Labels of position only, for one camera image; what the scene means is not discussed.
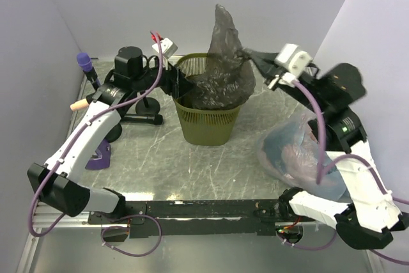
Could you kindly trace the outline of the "grey translucent trash bag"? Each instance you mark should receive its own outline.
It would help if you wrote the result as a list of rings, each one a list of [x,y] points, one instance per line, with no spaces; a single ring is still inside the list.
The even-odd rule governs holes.
[[[229,110],[244,104],[254,93],[252,65],[243,55],[242,43],[231,14],[215,6],[215,24],[208,52],[188,56],[186,75],[194,83],[185,96],[189,107]]]

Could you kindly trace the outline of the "translucent bag with clothes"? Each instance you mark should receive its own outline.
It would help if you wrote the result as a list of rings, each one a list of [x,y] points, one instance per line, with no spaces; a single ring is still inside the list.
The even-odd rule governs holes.
[[[336,167],[316,184],[319,146],[308,125],[315,118],[309,110],[299,111],[264,133],[256,143],[258,160],[267,174],[287,185],[338,201],[347,188]]]

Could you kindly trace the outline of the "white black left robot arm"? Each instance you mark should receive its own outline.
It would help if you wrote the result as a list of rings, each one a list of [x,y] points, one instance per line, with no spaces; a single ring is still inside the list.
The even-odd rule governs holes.
[[[78,182],[97,147],[133,104],[155,88],[174,98],[192,89],[193,84],[167,63],[176,45],[164,40],[153,48],[159,54],[154,67],[143,63],[143,52],[138,47],[118,51],[105,82],[85,100],[88,108],[75,130],[44,164],[34,163],[28,169],[35,192],[33,205],[42,201],[70,217],[90,210],[103,212],[112,223],[124,220],[127,211],[122,194],[84,187]]]

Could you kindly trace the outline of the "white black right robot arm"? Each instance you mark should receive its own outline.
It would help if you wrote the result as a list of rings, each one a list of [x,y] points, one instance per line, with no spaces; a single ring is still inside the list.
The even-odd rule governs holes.
[[[307,192],[301,187],[286,190],[279,198],[280,216],[292,221],[306,217],[335,229],[354,249],[383,249],[392,233],[408,227],[408,214],[383,184],[373,163],[366,131],[350,105],[366,94],[357,67],[340,63],[324,75],[309,75],[312,57],[296,45],[279,53],[244,49],[271,89],[280,88],[312,110],[309,122],[318,142],[314,183],[321,185],[329,171],[338,173],[351,198],[339,203]]]

